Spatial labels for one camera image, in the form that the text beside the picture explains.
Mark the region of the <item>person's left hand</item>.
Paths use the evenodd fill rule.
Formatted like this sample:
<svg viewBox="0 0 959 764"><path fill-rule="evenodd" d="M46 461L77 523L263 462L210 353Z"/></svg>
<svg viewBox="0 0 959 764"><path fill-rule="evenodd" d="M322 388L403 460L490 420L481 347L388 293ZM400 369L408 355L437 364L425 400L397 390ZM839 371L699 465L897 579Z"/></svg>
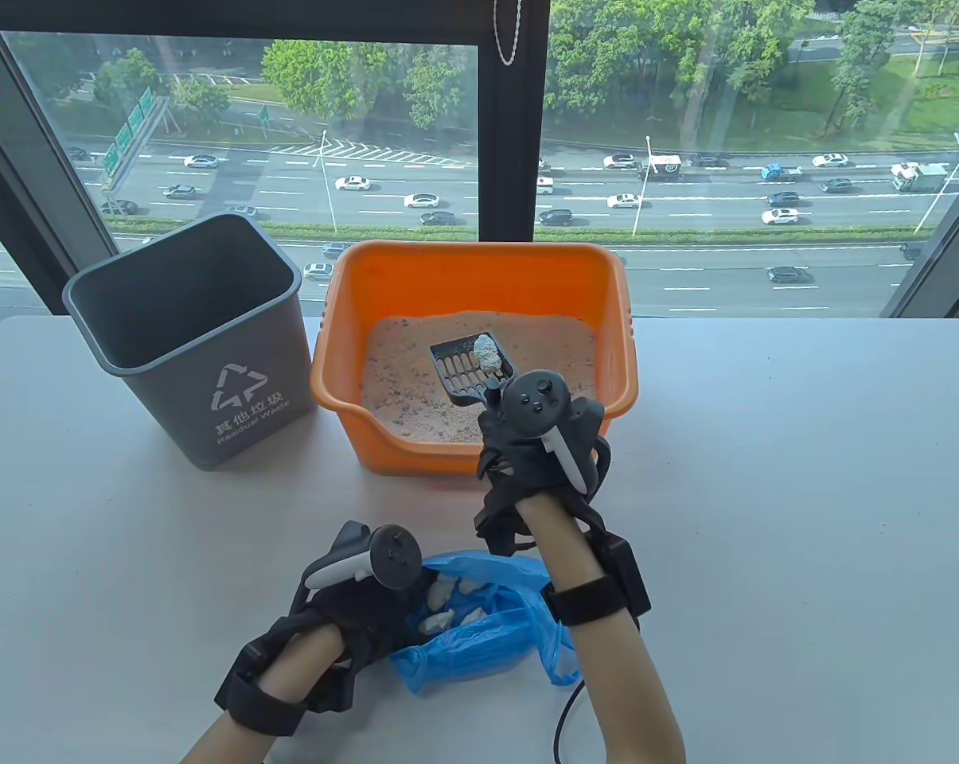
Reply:
<svg viewBox="0 0 959 764"><path fill-rule="evenodd" d="M349 662L349 671L355 676L392 653L431 640L420 632L418 616L423 614L426 596L437 578L438 572L424 567L402 590L382 586L374 576L362 581L348 579L313 594L300 586L289 614L311 611L326 625L336 626L345 644L341 661Z"/></svg>

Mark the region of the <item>person's right hand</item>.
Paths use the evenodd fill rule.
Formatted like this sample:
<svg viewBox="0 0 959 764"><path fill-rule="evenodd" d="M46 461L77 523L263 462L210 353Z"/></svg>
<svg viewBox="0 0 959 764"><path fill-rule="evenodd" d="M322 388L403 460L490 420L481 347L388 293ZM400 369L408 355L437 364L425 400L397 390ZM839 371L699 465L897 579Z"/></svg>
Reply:
<svg viewBox="0 0 959 764"><path fill-rule="evenodd" d="M593 537L606 537L602 516L591 507L600 484L609 472L610 445L600 435L604 406L593 398L580 397L571 404L573 415L563 423L567 446L576 446L575 461L586 459L591 477L589 488L574 488L559 463L558 454L546 450L540 438L525 438L492 411L480 412L477 419L482 435L477 477L490 481L483 507L475 517L476 534L494 555L511 556L523 549L518 537L533 537L516 505L538 493L558 498L570 516L587 524Z"/></svg>

